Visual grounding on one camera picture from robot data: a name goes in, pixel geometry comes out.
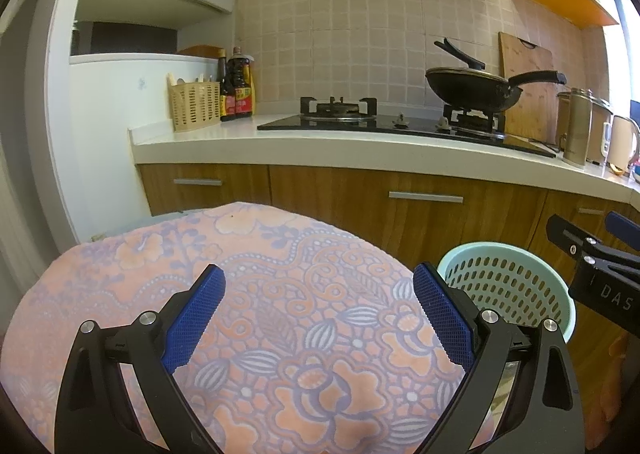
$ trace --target gas stove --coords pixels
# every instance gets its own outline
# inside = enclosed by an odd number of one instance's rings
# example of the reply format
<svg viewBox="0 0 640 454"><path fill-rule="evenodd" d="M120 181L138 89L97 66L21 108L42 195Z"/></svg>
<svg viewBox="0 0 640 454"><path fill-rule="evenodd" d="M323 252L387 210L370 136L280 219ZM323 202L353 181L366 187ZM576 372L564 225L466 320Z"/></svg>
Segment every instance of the gas stove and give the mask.
<svg viewBox="0 0 640 454"><path fill-rule="evenodd" d="M318 102L312 97L300 98L300 114L295 114L275 122L258 126L258 130L352 130L359 132L388 132L391 134L408 134L412 136L426 136L473 142L475 144L493 145L494 147L511 148L554 158L556 155L527 140L504 134L487 128L485 118L481 127L472 123L464 127L464 116L453 117L452 111L445 107L445 113L440 120L429 118L409 118L400 114L389 116L378 114L378 102L375 98L362 98L358 103L344 102L341 98L336 101Z"/></svg>

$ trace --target metallic thermos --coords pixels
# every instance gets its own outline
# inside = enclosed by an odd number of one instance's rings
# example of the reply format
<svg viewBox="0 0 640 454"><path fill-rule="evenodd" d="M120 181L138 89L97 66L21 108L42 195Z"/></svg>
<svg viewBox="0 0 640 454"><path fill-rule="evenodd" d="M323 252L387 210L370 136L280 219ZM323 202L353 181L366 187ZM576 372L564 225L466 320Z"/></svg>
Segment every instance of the metallic thermos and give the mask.
<svg viewBox="0 0 640 454"><path fill-rule="evenodd" d="M592 98L588 91L576 88L571 90L569 127L566 132L562 160L578 168L584 168L587 160L593 109Z"/></svg>

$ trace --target black frying pan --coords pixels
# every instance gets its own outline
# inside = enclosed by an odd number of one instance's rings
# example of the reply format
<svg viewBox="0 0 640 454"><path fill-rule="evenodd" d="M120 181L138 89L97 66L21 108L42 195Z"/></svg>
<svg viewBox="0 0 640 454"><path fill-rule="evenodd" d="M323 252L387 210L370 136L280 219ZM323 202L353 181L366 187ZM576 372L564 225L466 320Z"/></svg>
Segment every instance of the black frying pan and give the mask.
<svg viewBox="0 0 640 454"><path fill-rule="evenodd" d="M455 108L500 113L512 107L522 94L518 86L531 82L566 84L558 71L530 71L510 79L484 71L484 62L474 59L453 46L447 39L434 43L439 48L465 62L469 68L431 68L427 82L444 103Z"/></svg>

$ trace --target pink tablecloth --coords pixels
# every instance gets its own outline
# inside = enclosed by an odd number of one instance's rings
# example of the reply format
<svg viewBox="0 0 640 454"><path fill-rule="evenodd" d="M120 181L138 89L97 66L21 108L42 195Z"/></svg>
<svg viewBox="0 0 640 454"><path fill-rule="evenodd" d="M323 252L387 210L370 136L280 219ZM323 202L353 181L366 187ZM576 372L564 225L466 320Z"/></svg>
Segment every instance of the pink tablecloth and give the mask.
<svg viewBox="0 0 640 454"><path fill-rule="evenodd" d="M81 322L130 323L210 262L226 295L176 380L226 454L411 453L463 376L402 264L315 220L234 203L76 246L21 301L0 380L53 450L60 379ZM162 444L130 366L147 438Z"/></svg>

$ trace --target silver screw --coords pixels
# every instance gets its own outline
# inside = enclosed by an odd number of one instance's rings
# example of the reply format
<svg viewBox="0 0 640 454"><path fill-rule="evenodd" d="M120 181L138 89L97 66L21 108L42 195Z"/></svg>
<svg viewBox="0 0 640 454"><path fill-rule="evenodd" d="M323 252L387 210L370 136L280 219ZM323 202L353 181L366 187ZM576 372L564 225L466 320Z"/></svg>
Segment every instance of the silver screw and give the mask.
<svg viewBox="0 0 640 454"><path fill-rule="evenodd" d="M482 312L482 320L489 324L494 324L498 322L498 314L492 309L486 309Z"/></svg>
<svg viewBox="0 0 640 454"><path fill-rule="evenodd" d="M558 324L556 323L555 320L552 319L545 319L544 323L545 328L547 329L547 331L556 331L558 329Z"/></svg>
<svg viewBox="0 0 640 454"><path fill-rule="evenodd" d="M92 320L85 320L81 325L80 325L80 331L82 333L91 333L94 330L95 327L95 322Z"/></svg>
<svg viewBox="0 0 640 454"><path fill-rule="evenodd" d="M149 326L149 324L153 324L156 321L156 314L152 311L145 311L140 315L139 320L143 326Z"/></svg>

